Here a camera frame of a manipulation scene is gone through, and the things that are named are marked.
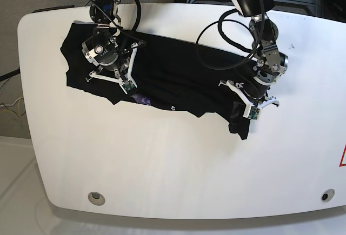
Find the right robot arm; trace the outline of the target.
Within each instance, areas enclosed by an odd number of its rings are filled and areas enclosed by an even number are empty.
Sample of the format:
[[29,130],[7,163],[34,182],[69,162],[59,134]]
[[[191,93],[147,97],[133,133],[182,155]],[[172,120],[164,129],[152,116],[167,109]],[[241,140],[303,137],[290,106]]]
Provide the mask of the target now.
[[95,0],[89,10],[95,23],[93,34],[82,43],[86,60],[97,69],[89,73],[87,81],[94,79],[117,83],[125,93],[137,88],[131,73],[137,49],[146,42],[135,37],[141,20],[141,4],[136,4],[136,19],[130,32],[125,32],[118,15],[121,0]]

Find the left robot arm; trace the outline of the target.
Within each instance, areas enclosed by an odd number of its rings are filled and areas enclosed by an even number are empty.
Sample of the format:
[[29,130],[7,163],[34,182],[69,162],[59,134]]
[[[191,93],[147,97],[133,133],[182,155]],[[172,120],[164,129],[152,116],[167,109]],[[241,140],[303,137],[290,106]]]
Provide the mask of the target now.
[[[275,6],[274,0],[231,1],[234,9],[223,13],[215,25],[217,25],[218,33],[224,41],[247,53],[247,56],[239,62],[232,62],[227,66],[208,64],[201,55],[197,55],[197,59],[205,67],[212,70],[233,69],[242,78],[241,83],[234,83],[234,85],[255,107],[258,107],[269,101],[267,92],[270,86],[286,72],[288,67],[287,55],[279,52],[276,44],[277,26],[267,15],[267,12]],[[234,13],[250,19],[247,29],[254,39],[251,48],[245,48],[231,40],[223,31],[223,23],[226,18]]]

